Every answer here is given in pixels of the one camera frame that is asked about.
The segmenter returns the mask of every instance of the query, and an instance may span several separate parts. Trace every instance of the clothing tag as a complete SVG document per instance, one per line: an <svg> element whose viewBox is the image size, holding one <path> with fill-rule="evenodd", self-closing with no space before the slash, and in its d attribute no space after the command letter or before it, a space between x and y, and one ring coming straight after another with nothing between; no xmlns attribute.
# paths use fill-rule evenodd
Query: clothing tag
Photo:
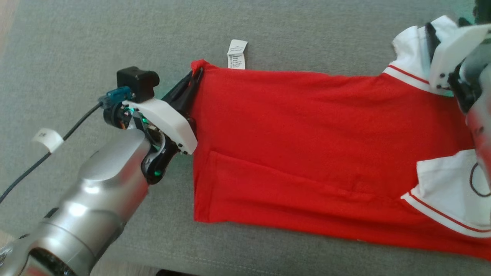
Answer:
<svg viewBox="0 0 491 276"><path fill-rule="evenodd" d="M246 60L244 58L244 49L246 48L246 45L247 41L232 39L227 53L228 68L245 69Z"/></svg>
<svg viewBox="0 0 491 276"><path fill-rule="evenodd" d="M32 138L33 142L40 142L45 145L48 150L53 153L61 144L63 144L63 138L58 134L58 132L49 129L42 128L36 133L34 138Z"/></svg>

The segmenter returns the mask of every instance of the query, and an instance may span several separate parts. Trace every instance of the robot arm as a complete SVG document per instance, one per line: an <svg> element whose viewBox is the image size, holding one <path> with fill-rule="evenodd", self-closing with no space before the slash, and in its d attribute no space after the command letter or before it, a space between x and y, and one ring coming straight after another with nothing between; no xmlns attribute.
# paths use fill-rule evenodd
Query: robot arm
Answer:
<svg viewBox="0 0 491 276"><path fill-rule="evenodd" d="M429 82L435 91L454 92L466 115L478 164L491 183L491 24L484 24L491 22L491 5L487 0L476 4L476 22L482 25L458 28L435 49L429 47L430 56L434 51Z"/></svg>
<svg viewBox="0 0 491 276"><path fill-rule="evenodd" d="M154 72L118 71L120 87L103 99L104 118L125 131L82 165L77 183L33 232L0 249L1 276L90 274L145 199L149 184L162 179L177 152L191 154L196 148L188 111L202 73L187 75L157 100ZM118 95L132 101L118 102Z"/></svg>

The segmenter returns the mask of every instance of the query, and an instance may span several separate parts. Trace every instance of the wire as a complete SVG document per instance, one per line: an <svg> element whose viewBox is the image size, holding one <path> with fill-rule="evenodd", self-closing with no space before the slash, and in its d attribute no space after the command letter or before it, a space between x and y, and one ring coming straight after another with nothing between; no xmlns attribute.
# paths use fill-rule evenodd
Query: wire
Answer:
<svg viewBox="0 0 491 276"><path fill-rule="evenodd" d="M470 188L476 193L476 195L480 196L480 197L488 197L491 195L491 193L489 194L482 194L480 192L478 192L476 190L476 188L474 187L474 184L472 183L472 179L474 178L474 170L477 168L478 164L474 164L474 166L472 167L472 170L470 171L470 176L469 176L469 184L470 184Z"/></svg>
<svg viewBox="0 0 491 276"><path fill-rule="evenodd" d="M90 116L94 111L96 111L99 107L102 106L102 102L96 104L91 110L89 110L80 120L73 126L71 130L68 131L68 133L63 137L63 141L66 141L72 134L75 132L77 128Z"/></svg>
<svg viewBox="0 0 491 276"><path fill-rule="evenodd" d="M102 103L98 103L96 106L94 106L91 110L89 110L82 118L68 131L68 133L63 137L63 141L66 141L72 134L75 132L75 130L92 114L94 111L96 111L99 107L102 106ZM0 196L0 204L2 201L7 197L7 195L12 191L17 184L19 184L26 176L28 176L33 170L35 170L39 165L41 165L49 156L51 155L51 152L48 152L45 154L41 159L39 159L34 165L32 165L29 169L27 169L19 178L17 178L10 186L5 190L5 192Z"/></svg>

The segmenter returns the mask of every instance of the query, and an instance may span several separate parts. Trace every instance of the red stripe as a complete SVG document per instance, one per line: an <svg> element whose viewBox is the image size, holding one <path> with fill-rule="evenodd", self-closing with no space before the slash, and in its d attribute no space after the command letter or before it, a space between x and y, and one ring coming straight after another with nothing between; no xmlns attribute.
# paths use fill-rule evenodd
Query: red stripe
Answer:
<svg viewBox="0 0 491 276"><path fill-rule="evenodd" d="M426 204L425 202L421 201L419 198L415 197L415 196L414 196L414 195L411 193L411 191L409 191L409 195L410 195L412 198L414 198L414 199L415 199L417 202L419 202L419 203L423 204L424 206L426 206L426 208L428 208L428 209L432 210L433 212L435 212L435 213L439 214L440 216L445 217L446 219L448 219L448 220L450 220L450 221L452 221L452 222L454 222L454 223L456 223L456 224L458 224L458 225L460 225L460 226L462 226L462 227L464 227L464 228L467 228L467 229L472 230L472 231L475 231L475 232L480 232L480 233L488 233L488 232L491 232L491 230L480 230L480 229L472 228L472 227L467 226L467 225L465 225L465 224L463 224L463 223L461 223L461 222L459 222L459 221L454 220L453 218L451 218L451 217L447 216L446 214L444 214L444 213L440 212L439 210L437 210L437 209L435 209L435 208L431 207L430 205L428 205L428 204Z"/></svg>
<svg viewBox="0 0 491 276"><path fill-rule="evenodd" d="M415 75L413 75L413 74L410 74L410 73L408 73L408 72L406 72L406 71L404 71L404 70L402 70L402 69L399 69L399 68L395 67L394 65L389 65L389 67L390 67L390 68L392 68L392 69L395 69L395 70L397 70L397 71L399 71L399 72L401 72L401 73L403 73L404 75L406 75L406 76L408 76L408 77L411 77L411 78L413 78L413 79L416 79L416 80L418 80L418 81L420 81L420 82L423 82L423 83L426 83L426 84L430 84L430 82L429 82L429 81L424 80L424 79L422 79L422 78L418 78L417 76L415 76Z"/></svg>

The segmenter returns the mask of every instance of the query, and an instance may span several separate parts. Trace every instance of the gray couch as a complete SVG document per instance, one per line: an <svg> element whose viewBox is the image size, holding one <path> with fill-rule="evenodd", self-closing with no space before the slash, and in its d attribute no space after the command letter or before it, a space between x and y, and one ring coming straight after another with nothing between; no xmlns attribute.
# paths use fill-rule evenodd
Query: gray couch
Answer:
<svg viewBox="0 0 491 276"><path fill-rule="evenodd" d="M66 133L131 65L154 70L163 95L194 59L226 66L231 39L260 70L376 75L391 41L472 0L22 0L0 61L0 190L45 149L41 127ZM118 130L98 111L0 205L20 236L57 202L79 166ZM489 275L484 260L234 223L193 221L192 157L177 157L104 258L203 276Z"/></svg>

